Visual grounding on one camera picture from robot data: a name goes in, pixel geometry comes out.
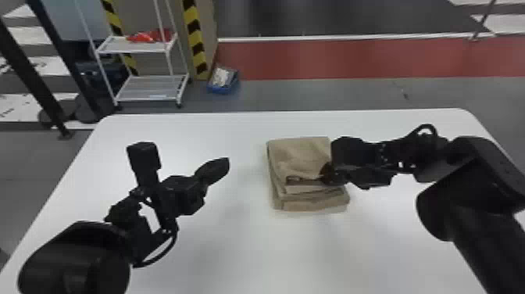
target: black robotic arm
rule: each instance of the black robotic arm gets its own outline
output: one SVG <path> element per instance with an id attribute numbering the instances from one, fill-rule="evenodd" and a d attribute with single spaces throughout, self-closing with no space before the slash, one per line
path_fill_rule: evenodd
<path id="1" fill-rule="evenodd" d="M 426 124 L 389 142 L 339 138 L 331 152 L 320 175 L 325 185 L 368 189 L 399 173 L 434 182 L 416 200 L 425 228 L 454 243 L 487 293 L 525 293 L 525 232 L 514 218 L 525 208 L 525 177 L 493 142 L 448 142 Z"/>
<path id="2" fill-rule="evenodd" d="M 160 182 L 160 158 L 151 142 L 128 146 L 138 186 L 111 207 L 104 223 L 78 221 L 38 249 L 23 265 L 18 288 L 23 294 L 123 294 L 130 266 L 146 267 L 175 245 L 177 218 L 204 206 L 208 187 L 230 169 L 228 158 L 209 161 L 190 177 Z M 143 205 L 155 212 L 160 228 L 152 231 Z M 147 259 L 162 245 L 164 249 Z"/>

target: folded cloth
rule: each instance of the folded cloth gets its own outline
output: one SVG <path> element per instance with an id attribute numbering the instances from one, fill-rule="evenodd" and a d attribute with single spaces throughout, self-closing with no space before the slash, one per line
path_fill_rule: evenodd
<path id="1" fill-rule="evenodd" d="M 350 203 L 350 196 L 344 186 L 286 195 L 282 191 L 279 191 L 279 185 L 277 184 L 279 180 L 271 168 L 270 180 L 272 182 L 273 208 L 276 210 L 317 211 Z"/>
<path id="2" fill-rule="evenodd" d="M 330 161 L 330 139 L 287 138 L 268 142 L 272 199 L 276 209 L 315 211 L 346 205 L 350 196 L 344 186 L 288 185 L 287 178 L 316 180 Z"/>
<path id="3" fill-rule="evenodd" d="M 330 161 L 328 137 L 285 138 L 269 141 L 268 159 L 279 188 L 285 194 L 321 191 L 322 185 L 287 185 L 287 178 L 316 180 L 323 165 Z"/>

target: white table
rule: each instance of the white table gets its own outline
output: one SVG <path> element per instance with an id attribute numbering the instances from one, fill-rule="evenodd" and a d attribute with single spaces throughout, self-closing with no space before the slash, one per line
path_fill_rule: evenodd
<path id="1" fill-rule="evenodd" d="M 349 185 L 352 200 L 344 213 L 270 207 L 268 140 L 347 135 L 380 141 L 421 123 L 434 124 L 448 138 L 492 139 L 460 109 L 106 118 L 6 264 L 0 293 L 18 293 L 18 272 L 35 249 L 74 221 L 100 221 L 127 196 L 136 183 L 125 148 L 138 141 L 159 147 L 162 178 L 191 174 L 221 156 L 229 156 L 232 167 L 196 215 L 179 219 L 175 248 L 157 264 L 132 271 L 127 293 L 484 293 L 453 244 L 439 242 L 420 223 L 414 201 L 426 185 L 410 176 L 368 192 Z"/>

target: red object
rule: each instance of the red object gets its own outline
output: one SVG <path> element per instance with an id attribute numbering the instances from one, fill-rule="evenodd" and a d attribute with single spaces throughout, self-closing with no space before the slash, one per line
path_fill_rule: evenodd
<path id="1" fill-rule="evenodd" d="M 126 40 L 133 43 L 155 43 L 155 40 L 146 33 L 136 33 L 131 36 L 127 36 Z"/>
<path id="2" fill-rule="evenodd" d="M 164 29 L 164 36 L 166 38 L 166 42 L 171 41 L 171 30 L 170 29 Z M 160 29 L 151 30 L 149 32 L 139 32 L 136 34 L 132 34 L 131 36 L 128 36 L 126 40 L 131 41 L 133 43 L 155 43 L 155 42 L 162 42 L 163 36 L 160 34 Z"/>
<path id="3" fill-rule="evenodd" d="M 243 80 L 523 77 L 525 37 L 219 43 Z"/>
<path id="4" fill-rule="evenodd" d="M 166 42 L 171 41 L 171 30 L 170 29 L 164 29 L 164 36 L 166 38 Z M 163 36 L 160 34 L 160 29 L 152 30 L 149 32 L 149 35 L 153 38 L 153 40 L 157 42 L 163 41 Z"/>

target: hazard stripe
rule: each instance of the hazard stripe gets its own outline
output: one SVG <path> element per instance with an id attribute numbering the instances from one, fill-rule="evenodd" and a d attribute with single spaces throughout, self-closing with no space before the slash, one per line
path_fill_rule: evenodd
<path id="1" fill-rule="evenodd" d="M 108 20 L 111 31 L 116 36 L 123 36 L 122 22 L 116 13 L 113 0 L 101 0 L 101 2 L 105 11 L 105 18 Z M 122 62 L 126 64 L 133 75 L 138 75 L 137 62 L 131 54 L 124 54 Z"/>
<path id="2" fill-rule="evenodd" d="M 197 78 L 205 80 L 209 77 L 209 68 L 206 63 L 204 38 L 202 36 L 201 22 L 198 17 L 195 0 L 183 0 L 184 23 L 186 24 L 188 42 L 193 54 L 193 66 L 197 72 Z"/>

